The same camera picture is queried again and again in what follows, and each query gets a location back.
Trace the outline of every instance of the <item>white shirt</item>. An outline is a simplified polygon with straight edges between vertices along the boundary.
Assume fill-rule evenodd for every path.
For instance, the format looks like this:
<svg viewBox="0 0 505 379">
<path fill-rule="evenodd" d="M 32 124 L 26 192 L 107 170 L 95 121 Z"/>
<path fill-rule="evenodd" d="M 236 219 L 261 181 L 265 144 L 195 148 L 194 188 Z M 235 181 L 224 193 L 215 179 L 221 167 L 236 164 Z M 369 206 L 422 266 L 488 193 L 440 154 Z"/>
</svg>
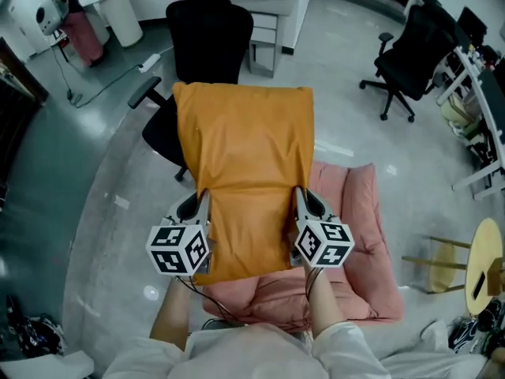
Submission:
<svg viewBox="0 0 505 379">
<path fill-rule="evenodd" d="M 391 379 L 354 324 L 325 329 L 312 356 L 294 337 L 273 325 L 194 332 L 185 352 L 175 345 L 135 339 L 104 379 Z"/>
</svg>

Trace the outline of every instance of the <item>black office chair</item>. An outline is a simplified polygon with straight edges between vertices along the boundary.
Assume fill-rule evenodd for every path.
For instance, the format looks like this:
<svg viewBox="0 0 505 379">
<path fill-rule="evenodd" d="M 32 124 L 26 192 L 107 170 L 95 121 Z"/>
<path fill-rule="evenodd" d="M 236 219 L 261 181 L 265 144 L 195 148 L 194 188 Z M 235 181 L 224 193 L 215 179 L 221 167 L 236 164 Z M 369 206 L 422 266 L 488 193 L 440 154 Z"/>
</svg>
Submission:
<svg viewBox="0 0 505 379">
<path fill-rule="evenodd" d="M 360 83 L 360 88 L 371 85 L 389 92 L 380 119 L 387 119 L 389 106 L 396 96 L 410 113 L 409 122 L 414 121 L 415 114 L 403 95 L 418 101 L 442 84 L 441 77 L 434 77 L 433 73 L 443 57 L 456 47 L 454 30 L 455 20 L 442 7 L 424 4 L 410 8 L 402 36 L 389 51 L 384 52 L 384 48 L 393 35 L 389 32 L 380 34 L 382 43 L 374 64 L 377 67 L 376 76 L 381 76 L 385 83 L 368 80 Z"/>
<path fill-rule="evenodd" d="M 174 41 L 175 69 L 185 83 L 237 84 L 238 74 L 253 33 L 253 17 L 230 0 L 181 0 L 166 8 Z M 157 91 L 159 77 L 146 81 L 129 100 L 136 108 L 148 97 L 159 105 L 142 132 L 145 141 L 181 167 L 175 175 L 181 181 L 187 170 L 177 128 L 174 97 L 164 99 Z"/>
</svg>

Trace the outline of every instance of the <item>gray floor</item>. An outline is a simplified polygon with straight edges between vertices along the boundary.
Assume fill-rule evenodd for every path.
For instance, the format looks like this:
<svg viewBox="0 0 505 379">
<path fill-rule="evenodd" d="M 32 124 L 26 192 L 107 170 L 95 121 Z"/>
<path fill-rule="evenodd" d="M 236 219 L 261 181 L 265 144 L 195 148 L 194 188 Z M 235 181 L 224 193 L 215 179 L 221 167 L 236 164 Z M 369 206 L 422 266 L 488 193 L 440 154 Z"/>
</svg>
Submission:
<svg viewBox="0 0 505 379">
<path fill-rule="evenodd" d="M 396 102 L 389 120 L 381 122 L 385 94 L 358 88 L 361 79 L 374 79 L 377 36 L 385 31 L 398 36 L 402 26 L 348 2 L 311 0 L 295 55 L 282 57 L 275 78 L 253 76 L 246 67 L 240 77 L 242 84 L 312 87 L 316 158 L 343 166 L 376 165 L 383 228 L 406 302 L 403 322 L 364 328 L 379 357 L 415 341 L 430 321 L 449 323 L 465 312 L 462 292 L 427 296 L 412 289 L 425 284 L 426 271 L 402 262 L 401 256 L 433 251 L 422 235 L 468 242 L 485 217 L 505 228 L 501 195 L 476 202 L 471 189 L 451 190 L 452 183 L 473 169 L 462 142 L 440 115 L 436 92 L 412 102 L 417 117 L 409 124 Z M 160 91 L 168 96 L 174 81 L 171 52 L 155 72 L 163 74 Z M 168 279 L 154 271 L 145 240 L 150 227 L 192 186 L 190 181 L 183 186 L 176 183 L 177 168 L 143 142 L 141 129 L 154 111 L 145 104 L 129 112 L 112 138 L 84 206 L 70 258 L 64 327 L 71 346 L 94 358 L 98 373 L 131 336 L 148 334 Z M 465 252 L 458 251 L 458 258 L 464 261 Z M 205 319 L 195 298 L 192 328 Z"/>
<path fill-rule="evenodd" d="M 135 47 L 121 49 L 112 37 L 103 63 L 84 69 L 59 62 L 82 103 L 137 63 L 171 46 L 167 28 L 151 27 Z M 76 109 L 66 100 L 67 87 L 50 51 L 35 57 L 28 69 L 50 93 L 34 117 L 9 178 L 6 207 L 0 215 L 0 243 L 6 274 L 1 293 L 16 294 L 25 313 L 49 313 L 61 319 L 69 251 L 86 196 L 103 156 L 128 112 L 130 92 L 143 79 L 128 73 L 90 104 Z"/>
</svg>

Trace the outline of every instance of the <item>chair backrest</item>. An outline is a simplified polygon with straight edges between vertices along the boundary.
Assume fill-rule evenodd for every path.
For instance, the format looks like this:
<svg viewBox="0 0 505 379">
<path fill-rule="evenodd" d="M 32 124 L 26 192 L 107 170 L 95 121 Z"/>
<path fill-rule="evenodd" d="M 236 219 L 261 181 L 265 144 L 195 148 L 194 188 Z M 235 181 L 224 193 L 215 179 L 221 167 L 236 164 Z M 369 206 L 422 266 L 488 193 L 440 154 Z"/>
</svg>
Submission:
<svg viewBox="0 0 505 379">
<path fill-rule="evenodd" d="M 186 83 L 237 84 L 253 16 L 230 0 L 181 0 L 166 9 L 175 69 Z"/>
<path fill-rule="evenodd" d="M 455 19 L 441 6 L 412 6 L 405 29 L 393 44 L 413 69 L 430 78 L 444 56 L 455 47 Z"/>
</svg>

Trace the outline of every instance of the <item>white marker cube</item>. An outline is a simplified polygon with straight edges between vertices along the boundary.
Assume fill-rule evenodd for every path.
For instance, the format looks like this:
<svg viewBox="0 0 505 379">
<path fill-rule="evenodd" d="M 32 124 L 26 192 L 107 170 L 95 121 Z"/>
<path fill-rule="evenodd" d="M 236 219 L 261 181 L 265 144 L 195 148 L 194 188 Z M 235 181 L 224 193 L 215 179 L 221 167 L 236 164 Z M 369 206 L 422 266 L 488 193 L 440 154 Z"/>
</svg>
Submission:
<svg viewBox="0 0 505 379">
<path fill-rule="evenodd" d="M 350 254 L 354 240 L 346 224 L 306 220 L 294 245 L 312 267 L 337 268 Z"/>
<path fill-rule="evenodd" d="M 209 254 L 204 229 L 199 224 L 154 226 L 146 250 L 160 274 L 192 276 Z"/>
</svg>

